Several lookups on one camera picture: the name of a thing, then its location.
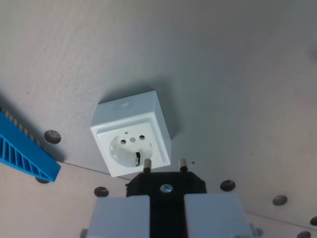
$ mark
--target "blue plastic object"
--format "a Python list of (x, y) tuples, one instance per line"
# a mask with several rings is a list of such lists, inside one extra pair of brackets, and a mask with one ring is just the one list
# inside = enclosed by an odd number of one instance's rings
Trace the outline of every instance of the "blue plastic object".
[(60, 165), (0, 113), (0, 162), (54, 182)]

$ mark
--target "screw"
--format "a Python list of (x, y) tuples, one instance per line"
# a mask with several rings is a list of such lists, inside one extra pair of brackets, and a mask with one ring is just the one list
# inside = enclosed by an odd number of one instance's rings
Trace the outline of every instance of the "screw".
[(170, 184), (163, 184), (159, 189), (163, 193), (169, 193), (173, 191), (173, 186)]

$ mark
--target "electrical socket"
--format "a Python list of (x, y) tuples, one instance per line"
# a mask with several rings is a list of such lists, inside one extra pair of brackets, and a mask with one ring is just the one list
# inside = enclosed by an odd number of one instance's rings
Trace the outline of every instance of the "electrical socket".
[(171, 140), (156, 91), (98, 104), (90, 126), (112, 177), (170, 165)]

